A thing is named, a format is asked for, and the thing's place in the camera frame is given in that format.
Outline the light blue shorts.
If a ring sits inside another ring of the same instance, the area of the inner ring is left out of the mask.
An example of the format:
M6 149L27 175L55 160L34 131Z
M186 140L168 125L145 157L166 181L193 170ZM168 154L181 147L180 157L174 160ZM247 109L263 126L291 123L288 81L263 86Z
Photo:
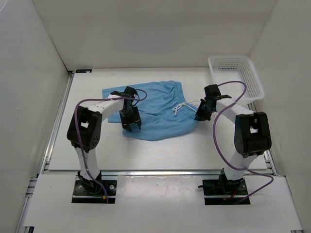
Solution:
M191 133L197 126L194 102L187 102L182 83L160 81L131 85L145 100L138 102L141 128L131 126L132 131L123 130L124 137L158 141Z

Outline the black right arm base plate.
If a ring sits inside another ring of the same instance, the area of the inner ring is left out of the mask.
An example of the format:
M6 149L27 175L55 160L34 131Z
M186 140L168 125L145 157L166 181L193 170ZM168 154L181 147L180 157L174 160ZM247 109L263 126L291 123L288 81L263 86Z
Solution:
M250 205L244 178L228 180L224 174L216 180L202 180L205 205Z

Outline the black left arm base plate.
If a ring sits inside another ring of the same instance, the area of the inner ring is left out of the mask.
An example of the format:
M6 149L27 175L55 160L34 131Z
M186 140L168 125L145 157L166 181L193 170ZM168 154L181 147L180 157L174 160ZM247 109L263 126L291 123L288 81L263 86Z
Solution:
M72 192L72 203L90 203L90 204L115 204L117 180L103 180L100 175L96 178L101 181L105 188L108 198L100 185L93 180L85 180L78 171Z

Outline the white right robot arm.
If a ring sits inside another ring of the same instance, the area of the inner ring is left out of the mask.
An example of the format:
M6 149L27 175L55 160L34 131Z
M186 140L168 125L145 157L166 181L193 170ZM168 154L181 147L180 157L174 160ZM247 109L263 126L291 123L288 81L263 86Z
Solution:
M229 95L222 95L217 84L206 86L204 91L206 96L201 99L195 120L210 121L212 114L217 113L212 126L213 141L226 164L220 174L218 188L222 193L229 194L236 188L235 181L243 178L253 161L271 148L268 117L264 112L256 113L239 105L241 97L232 100ZM216 124L220 116L234 123L235 151L230 161L222 154L216 137Z

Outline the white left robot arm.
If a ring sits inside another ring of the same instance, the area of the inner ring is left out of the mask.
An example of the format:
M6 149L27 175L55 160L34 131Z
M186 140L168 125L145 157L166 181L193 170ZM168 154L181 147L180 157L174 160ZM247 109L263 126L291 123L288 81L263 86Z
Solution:
M133 127L140 129L141 118L136 104L146 98L140 98L139 91L139 89L127 86L124 91L113 91L104 99L82 100L74 109L67 139L78 155L80 164L78 178L82 187L92 195L101 194L108 197L96 157L102 122L118 112L124 130L131 133Z

